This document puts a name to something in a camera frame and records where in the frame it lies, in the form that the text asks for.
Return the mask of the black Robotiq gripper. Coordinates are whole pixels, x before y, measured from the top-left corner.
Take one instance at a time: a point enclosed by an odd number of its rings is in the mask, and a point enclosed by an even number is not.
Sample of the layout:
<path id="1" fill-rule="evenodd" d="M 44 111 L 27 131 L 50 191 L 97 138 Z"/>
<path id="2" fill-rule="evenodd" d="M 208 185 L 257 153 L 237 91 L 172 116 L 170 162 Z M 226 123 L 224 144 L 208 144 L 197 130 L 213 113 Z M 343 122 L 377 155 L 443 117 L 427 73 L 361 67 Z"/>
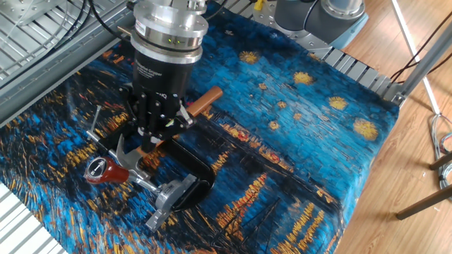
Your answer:
<path id="1" fill-rule="evenodd" d="M 141 149 L 152 152 L 161 142 L 185 132 L 196 120 L 180 101 L 185 97 L 193 63 L 167 63 L 152 59 L 145 54 L 135 52 L 133 62 L 133 94 L 142 100 L 145 94 L 148 101 L 139 101 L 136 116 L 142 135 Z M 148 135 L 148 113 L 156 99 L 165 118 L 157 121 L 155 130 Z"/>

